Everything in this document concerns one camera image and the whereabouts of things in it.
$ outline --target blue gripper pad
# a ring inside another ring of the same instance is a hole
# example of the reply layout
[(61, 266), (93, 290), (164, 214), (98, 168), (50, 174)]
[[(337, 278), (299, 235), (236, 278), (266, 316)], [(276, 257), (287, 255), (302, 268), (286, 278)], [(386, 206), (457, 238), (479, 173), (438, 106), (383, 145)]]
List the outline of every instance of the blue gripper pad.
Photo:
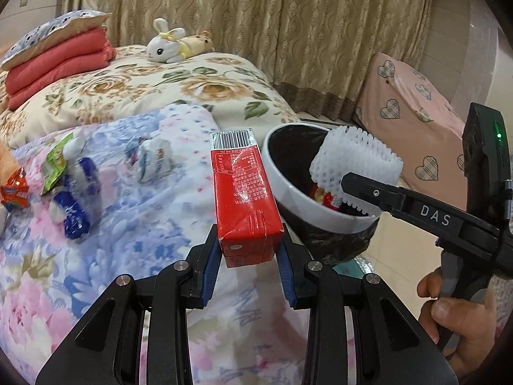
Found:
[(278, 261), (278, 269), (280, 271), (280, 278), (282, 280), (283, 294), (289, 302), (290, 306), (294, 308), (297, 304), (298, 297), (294, 289), (294, 272), (290, 264), (290, 259), (287, 250), (282, 243), (276, 251), (276, 261)]
[(219, 244), (219, 240), (216, 240), (212, 247), (212, 252), (210, 252), (210, 256), (208, 257), (207, 264), (205, 265), (205, 271), (203, 272), (203, 288), (201, 290), (201, 301), (203, 305), (207, 305), (214, 293), (217, 273), (221, 265), (221, 257), (221, 245)]

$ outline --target red milk box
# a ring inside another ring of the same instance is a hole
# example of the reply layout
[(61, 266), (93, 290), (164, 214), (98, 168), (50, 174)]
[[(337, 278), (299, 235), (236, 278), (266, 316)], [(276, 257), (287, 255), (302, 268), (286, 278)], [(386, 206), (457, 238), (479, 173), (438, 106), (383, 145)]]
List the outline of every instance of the red milk box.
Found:
[(273, 259), (283, 223), (251, 129), (210, 134), (217, 235), (226, 266)]

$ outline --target curtain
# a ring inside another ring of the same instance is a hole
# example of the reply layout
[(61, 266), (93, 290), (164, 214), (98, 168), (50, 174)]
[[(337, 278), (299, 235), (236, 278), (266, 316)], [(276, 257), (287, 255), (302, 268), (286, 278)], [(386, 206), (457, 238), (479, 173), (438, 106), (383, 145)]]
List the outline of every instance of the curtain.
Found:
[(431, 0), (63, 0), (63, 10), (111, 12), (117, 46), (146, 44), (153, 19), (209, 30), (220, 52), (253, 62), (295, 111), (349, 120), (372, 56), (416, 68)]
[(349, 121), (375, 53), (417, 68), (431, 0), (284, 0), (274, 84), (295, 111)]

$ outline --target metal screw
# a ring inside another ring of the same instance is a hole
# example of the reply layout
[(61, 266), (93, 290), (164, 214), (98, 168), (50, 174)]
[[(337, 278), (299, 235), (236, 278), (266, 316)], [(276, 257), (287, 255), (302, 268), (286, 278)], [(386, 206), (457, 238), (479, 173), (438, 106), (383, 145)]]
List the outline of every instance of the metal screw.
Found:
[(322, 263), (317, 261), (310, 261), (308, 262), (308, 268), (310, 270), (321, 270), (322, 269)]
[(365, 275), (365, 280), (369, 284), (379, 284), (379, 282), (381, 281), (381, 278), (379, 275), (376, 275), (376, 274), (367, 274), (367, 275)]
[(174, 262), (173, 268), (176, 270), (186, 270), (189, 267), (189, 262), (187, 261), (178, 261)]
[(116, 284), (118, 284), (120, 287), (124, 287), (125, 285), (128, 285), (129, 283), (130, 283), (129, 275), (119, 275), (116, 278)]

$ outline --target yellow bow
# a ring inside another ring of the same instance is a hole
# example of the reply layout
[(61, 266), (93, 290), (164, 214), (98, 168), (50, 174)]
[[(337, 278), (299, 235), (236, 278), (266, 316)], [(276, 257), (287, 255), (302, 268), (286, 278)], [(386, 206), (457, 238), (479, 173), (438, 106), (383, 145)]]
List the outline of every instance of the yellow bow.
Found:
[(160, 32), (158, 35), (159, 37), (162, 37), (163, 39), (166, 39), (170, 42), (176, 42), (176, 39), (173, 37), (173, 34), (171, 34), (172, 30), (170, 32), (167, 32), (167, 33), (164, 33), (164, 32)]

